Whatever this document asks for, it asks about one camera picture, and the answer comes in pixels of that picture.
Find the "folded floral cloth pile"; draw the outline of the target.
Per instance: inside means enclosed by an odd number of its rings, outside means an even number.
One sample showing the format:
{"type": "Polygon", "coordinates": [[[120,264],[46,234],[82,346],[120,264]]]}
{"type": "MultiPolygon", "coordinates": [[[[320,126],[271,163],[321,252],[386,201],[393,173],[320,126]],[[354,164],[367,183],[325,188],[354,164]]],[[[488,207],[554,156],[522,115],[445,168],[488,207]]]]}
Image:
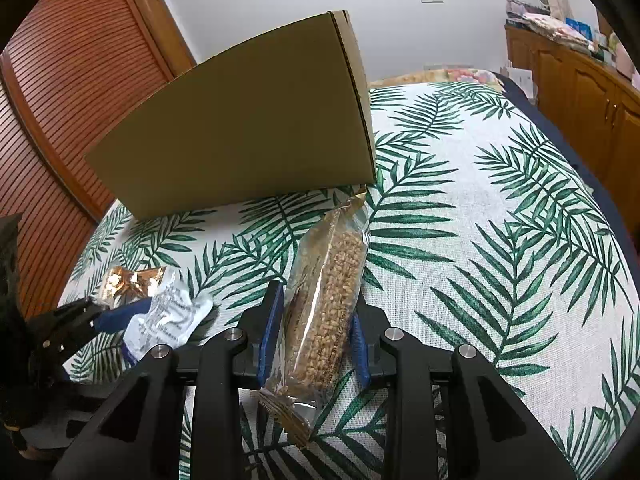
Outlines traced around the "folded floral cloth pile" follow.
{"type": "Polygon", "coordinates": [[[570,25],[557,18],[552,18],[551,15],[525,13],[522,16],[522,20],[533,32],[546,37],[556,44],[562,44],[562,46],[582,53],[590,54],[594,52],[591,40],[573,27],[570,27],[570,25]]]}

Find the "gold brown candy packet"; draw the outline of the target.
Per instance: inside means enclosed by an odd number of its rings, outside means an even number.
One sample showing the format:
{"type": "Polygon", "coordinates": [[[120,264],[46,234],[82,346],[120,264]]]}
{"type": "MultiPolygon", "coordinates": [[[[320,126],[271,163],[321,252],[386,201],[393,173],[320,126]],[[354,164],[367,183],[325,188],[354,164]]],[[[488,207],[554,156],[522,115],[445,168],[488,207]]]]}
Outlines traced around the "gold brown candy packet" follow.
{"type": "Polygon", "coordinates": [[[153,297],[165,274],[164,266],[141,271],[113,266],[105,274],[94,300],[108,310],[114,310],[139,299],[153,297]]]}

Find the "blue white snack packet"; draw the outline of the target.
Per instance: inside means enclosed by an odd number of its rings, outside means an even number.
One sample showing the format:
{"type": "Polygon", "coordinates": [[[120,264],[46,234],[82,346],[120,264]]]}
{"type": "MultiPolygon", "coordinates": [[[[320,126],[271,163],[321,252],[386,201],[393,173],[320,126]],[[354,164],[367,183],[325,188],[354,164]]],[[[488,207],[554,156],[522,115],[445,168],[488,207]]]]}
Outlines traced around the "blue white snack packet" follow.
{"type": "Polygon", "coordinates": [[[213,307],[209,294],[192,299],[179,272],[166,268],[160,284],[152,286],[149,309],[128,322],[122,336],[126,358],[134,364],[158,344],[183,346],[213,307]]]}

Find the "brown cardboard box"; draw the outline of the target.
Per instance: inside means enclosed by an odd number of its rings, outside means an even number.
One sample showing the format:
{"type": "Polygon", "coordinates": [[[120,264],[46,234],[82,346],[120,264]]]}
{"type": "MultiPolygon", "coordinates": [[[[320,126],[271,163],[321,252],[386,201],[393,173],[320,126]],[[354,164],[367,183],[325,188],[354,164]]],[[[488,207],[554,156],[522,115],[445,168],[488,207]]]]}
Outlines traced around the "brown cardboard box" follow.
{"type": "Polygon", "coordinates": [[[369,88],[349,15],[304,18],[198,64],[86,159],[139,220],[372,183],[369,88]]]}

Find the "floral bed blanket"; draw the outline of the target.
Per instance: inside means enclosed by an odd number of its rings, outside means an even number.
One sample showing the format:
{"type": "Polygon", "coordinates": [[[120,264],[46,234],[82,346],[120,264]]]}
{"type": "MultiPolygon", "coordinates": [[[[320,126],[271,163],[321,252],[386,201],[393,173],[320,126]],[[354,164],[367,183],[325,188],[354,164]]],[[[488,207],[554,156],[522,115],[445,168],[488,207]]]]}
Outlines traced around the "floral bed blanket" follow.
{"type": "Polygon", "coordinates": [[[410,74],[371,81],[370,89],[401,86],[402,84],[420,84],[421,82],[472,82],[501,92],[503,82],[490,70],[475,67],[436,67],[418,70],[410,74]]]}

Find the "wooden sideboard cabinet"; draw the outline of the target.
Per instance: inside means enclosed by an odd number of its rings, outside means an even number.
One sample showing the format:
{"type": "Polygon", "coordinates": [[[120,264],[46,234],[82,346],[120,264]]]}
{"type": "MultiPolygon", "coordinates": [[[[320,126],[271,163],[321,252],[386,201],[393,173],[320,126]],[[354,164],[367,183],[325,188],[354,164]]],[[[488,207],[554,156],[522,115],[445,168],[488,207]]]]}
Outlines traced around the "wooden sideboard cabinet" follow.
{"type": "Polygon", "coordinates": [[[533,72],[537,106],[631,218],[639,215],[639,92],[587,55],[506,25],[508,60],[533,72]]]}

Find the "palm leaf print cloth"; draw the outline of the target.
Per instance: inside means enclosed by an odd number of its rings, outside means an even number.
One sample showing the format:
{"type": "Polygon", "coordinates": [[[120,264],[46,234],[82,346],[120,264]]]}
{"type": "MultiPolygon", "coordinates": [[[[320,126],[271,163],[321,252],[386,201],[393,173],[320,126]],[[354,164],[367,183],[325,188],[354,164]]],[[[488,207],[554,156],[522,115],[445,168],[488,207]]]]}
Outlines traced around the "palm leaf print cloth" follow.
{"type": "MultiPolygon", "coordinates": [[[[430,346],[472,344],[591,479],[639,411],[639,266],[623,222],[516,90],[408,84],[371,94],[375,184],[362,291],[430,346]]],[[[107,211],[63,300],[113,266],[173,266],[213,304],[206,341],[285,281],[303,235],[351,188],[139,221],[107,211]]]]}

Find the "wooden louvered wardrobe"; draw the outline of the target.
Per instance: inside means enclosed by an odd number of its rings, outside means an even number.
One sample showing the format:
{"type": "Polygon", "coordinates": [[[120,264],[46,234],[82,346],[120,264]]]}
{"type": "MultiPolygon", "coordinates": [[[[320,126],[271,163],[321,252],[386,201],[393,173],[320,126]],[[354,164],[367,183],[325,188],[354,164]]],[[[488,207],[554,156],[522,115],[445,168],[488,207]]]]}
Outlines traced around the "wooden louvered wardrobe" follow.
{"type": "Polygon", "coordinates": [[[58,305],[113,194],[88,148],[194,65],[165,0],[39,0],[1,53],[1,212],[21,218],[18,307],[58,305]]]}

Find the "puffed grain bar packet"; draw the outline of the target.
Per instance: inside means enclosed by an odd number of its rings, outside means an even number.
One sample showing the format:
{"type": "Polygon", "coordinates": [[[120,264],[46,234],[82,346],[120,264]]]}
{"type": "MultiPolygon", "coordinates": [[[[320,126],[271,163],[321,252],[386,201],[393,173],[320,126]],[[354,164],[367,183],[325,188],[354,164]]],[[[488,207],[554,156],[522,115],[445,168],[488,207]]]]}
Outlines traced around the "puffed grain bar packet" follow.
{"type": "Polygon", "coordinates": [[[303,236],[283,298],[271,373],[259,402],[306,448],[338,381],[366,267],[367,192],[328,211],[303,236]]]}

